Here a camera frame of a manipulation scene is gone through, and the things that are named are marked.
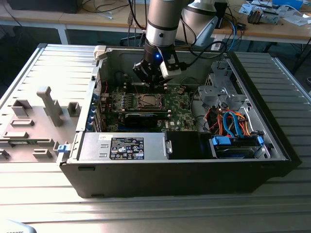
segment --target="blue latch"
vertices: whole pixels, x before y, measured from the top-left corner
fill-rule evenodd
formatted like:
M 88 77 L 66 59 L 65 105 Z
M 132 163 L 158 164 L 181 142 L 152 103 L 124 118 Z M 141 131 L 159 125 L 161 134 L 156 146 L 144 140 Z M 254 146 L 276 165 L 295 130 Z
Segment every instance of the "blue latch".
M 231 145 L 230 138 L 225 136 L 215 136 L 212 138 L 213 145 Z
M 263 138 L 261 136 L 257 137 L 257 141 L 259 142 L 260 145 L 263 145 Z
M 58 153 L 68 153 L 70 152 L 70 145 L 65 144 L 65 145 L 59 145 L 57 148 Z

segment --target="power supply label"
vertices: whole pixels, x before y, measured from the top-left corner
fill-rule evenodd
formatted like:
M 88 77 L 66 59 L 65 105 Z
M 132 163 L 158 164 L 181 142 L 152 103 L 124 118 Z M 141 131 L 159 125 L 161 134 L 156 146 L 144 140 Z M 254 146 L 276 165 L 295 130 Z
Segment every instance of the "power supply label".
M 145 158 L 143 137 L 113 137 L 110 148 L 111 160 Z

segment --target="blue object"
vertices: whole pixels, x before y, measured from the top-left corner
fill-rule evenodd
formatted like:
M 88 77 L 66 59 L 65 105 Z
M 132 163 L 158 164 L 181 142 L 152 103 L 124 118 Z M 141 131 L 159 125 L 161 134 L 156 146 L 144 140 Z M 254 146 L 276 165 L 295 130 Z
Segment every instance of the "blue object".
M 215 136 L 212 138 L 213 145 L 231 145 L 230 138 L 225 136 Z
M 58 153 L 68 153 L 70 152 L 70 146 L 69 145 L 59 145 L 57 148 Z
M 223 123 L 224 123 L 224 129 L 228 132 L 228 134 L 231 135 L 231 137 L 234 137 L 234 134 L 228 129 L 228 126 L 227 126 L 227 116 L 231 114 L 232 117 L 233 117 L 233 121 L 234 121 L 234 126 L 235 126 L 235 131 L 237 132 L 237 135 L 240 136 L 240 137 L 244 137 L 244 135 L 242 134 L 240 128 L 239 128 L 239 121 L 238 121 L 238 118 L 237 116 L 232 113 L 232 112 L 226 112 L 224 114 L 224 118 L 223 118 Z
M 95 93 L 93 93 L 93 100 L 95 101 L 95 100 L 98 100 L 99 99 L 99 95 L 97 95 L 97 94 L 95 94 Z
M 93 112 L 92 110 L 90 110 L 90 111 L 88 112 L 88 115 L 92 117 L 92 116 L 94 116 L 94 112 Z
M 303 3 L 303 0 L 272 0 L 272 3 L 274 5 L 289 5 L 296 10 L 299 10 Z
M 263 145 L 263 138 L 261 136 L 257 137 L 257 141 L 259 142 L 259 144 Z
M 233 47 L 233 44 L 234 44 L 234 41 L 235 41 L 235 36 L 236 36 L 236 34 L 237 34 L 237 31 L 236 31 L 236 29 L 235 29 L 235 26 L 234 26 L 233 22 L 231 22 L 230 20 L 228 20 L 228 22 L 231 23 L 231 26 L 232 26 L 232 28 L 233 28 L 233 40 L 232 40 L 232 43 L 231 43 L 230 48 L 228 49 L 228 51 L 230 51 L 230 50 L 232 49 L 232 47 Z
M 89 123 L 86 124 L 86 129 L 89 130 L 89 131 L 92 131 L 93 130 L 93 126 L 90 125 Z

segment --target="wire bundle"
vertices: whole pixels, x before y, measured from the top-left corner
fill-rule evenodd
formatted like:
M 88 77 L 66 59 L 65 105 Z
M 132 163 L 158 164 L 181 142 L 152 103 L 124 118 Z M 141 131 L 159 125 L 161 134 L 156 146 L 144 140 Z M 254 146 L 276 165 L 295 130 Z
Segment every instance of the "wire bundle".
M 247 119 L 239 112 L 230 109 L 215 110 L 209 108 L 207 114 L 204 116 L 204 120 L 206 121 L 204 127 L 206 127 L 206 124 L 210 123 L 209 131 L 213 134 L 228 137 L 235 137 L 235 134 L 240 137 L 250 136 L 247 127 Z

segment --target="black cable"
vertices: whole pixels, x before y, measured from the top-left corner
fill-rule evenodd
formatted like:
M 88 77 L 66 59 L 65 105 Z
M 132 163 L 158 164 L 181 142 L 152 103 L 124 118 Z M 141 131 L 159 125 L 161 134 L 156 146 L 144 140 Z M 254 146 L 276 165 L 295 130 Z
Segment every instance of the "black cable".
M 210 43 L 209 45 L 207 45 L 207 46 L 197 55 L 197 57 L 196 57 L 191 63 L 187 64 L 187 67 L 192 66 L 197 60 L 199 60 L 199 58 L 202 56 L 202 54 L 203 54 L 204 52 L 206 52 L 207 49 L 208 49 L 210 46 L 214 45 L 214 44 L 223 44 L 223 45 L 224 45 L 223 48 L 225 48 L 225 49 L 222 49 L 222 51 L 221 51 L 220 53 L 218 53 L 218 54 L 216 54 L 216 55 L 214 55 L 214 56 L 209 57 L 209 59 L 219 57 L 219 56 L 221 56 L 222 54 L 224 54 L 224 53 L 227 51 L 227 44 L 226 44 L 225 42 L 223 42 L 223 41 L 213 41 L 212 43 Z
M 145 18 L 146 18 L 146 26 L 148 23 L 148 17 L 147 17 L 147 0 L 145 0 Z
M 110 5 L 113 5 L 113 4 L 115 4 L 117 2 L 117 0 L 115 0 L 113 3 L 109 3 L 109 4 L 102 4 L 102 5 L 99 5 L 99 6 L 95 6 L 95 11 L 97 11 L 98 10 L 98 8 L 100 8 L 100 7 L 103 7 L 103 6 L 110 6 Z
M 131 0 L 128 0 L 128 3 L 129 3 L 130 9 L 131 9 L 131 12 L 132 12 L 132 15 L 133 15 L 133 19 L 134 19 L 136 25 L 137 25 L 140 29 L 145 30 L 146 28 L 142 27 L 142 26 L 138 23 L 138 21 L 137 21 L 137 19 L 136 19 L 136 15 L 134 14 Z
M 15 21 L 19 26 L 21 26 L 22 29 L 25 30 L 25 32 L 27 32 L 27 34 L 32 38 L 32 40 L 34 40 L 34 42 L 36 42 L 37 44 L 39 44 L 39 42 L 38 42 L 35 38 L 33 38 L 32 35 L 30 35 L 30 33 L 29 33 L 29 32 L 16 20 L 16 18 L 8 11 L 8 9 L 6 9 L 6 6 L 4 5 L 4 1 L 2 1 L 2 5 L 3 5 L 3 7 L 5 8 L 6 12 L 12 17 L 12 19 L 14 19 L 14 21 Z
M 134 14 L 136 15 L 136 0 L 133 0 L 133 4 L 134 4 Z M 136 46 L 136 27 L 134 27 L 134 46 Z
M 83 6 L 82 6 L 83 10 L 85 10 L 85 11 L 87 11 L 87 12 L 91 12 L 91 13 L 103 13 L 103 12 L 113 11 L 113 10 L 119 9 L 119 8 L 121 8 L 121 7 L 128 6 L 128 4 L 127 4 L 127 5 L 122 5 L 122 6 L 118 6 L 118 7 L 115 7 L 115 8 L 113 8 L 113 9 L 106 10 L 106 11 L 89 11 L 89 10 L 87 10 L 87 9 L 84 7 L 84 4 L 85 4 L 85 3 L 83 3 Z
M 194 77 L 185 77 L 182 81 L 180 81 L 180 85 L 182 85 L 182 84 L 183 84 L 183 81 L 186 80 L 186 79 L 195 80 L 195 82 L 196 82 L 197 84 L 201 85 L 201 84 L 199 83 L 199 81 L 197 81 L 197 79 L 195 79 Z
M 141 37 L 140 37 L 140 40 L 139 40 L 138 47 L 141 47 L 141 46 L 142 46 L 142 41 L 143 41 L 144 35 L 145 35 L 145 32 L 142 32 Z
M 130 30 L 131 26 L 128 26 L 128 31 L 127 31 L 127 46 L 130 47 Z
M 186 45 L 187 45 L 187 44 L 188 44 L 188 40 L 187 40 L 187 33 L 186 33 L 185 24 L 182 23 L 182 25 L 183 25 L 183 31 L 184 31 L 184 38 L 185 38 L 185 42 L 186 42 Z
M 191 47 L 194 46 L 195 43 L 196 43 L 196 41 L 197 41 L 195 32 L 192 30 L 192 28 L 191 28 L 187 23 L 185 23 L 185 21 L 183 20 L 182 17 L 180 17 L 180 21 L 181 21 L 182 24 L 185 25 L 185 26 L 189 29 L 189 31 L 193 34 L 193 36 L 194 36 L 194 41 L 192 42 L 192 44 L 191 44 L 190 46 L 191 46 Z
M 236 25 L 236 24 L 238 23 L 237 19 L 233 16 L 230 7 L 227 6 L 227 8 L 228 8 L 228 10 L 230 11 L 230 15 L 231 15 L 231 17 L 232 17 L 232 22 L 233 22 L 233 24 Z

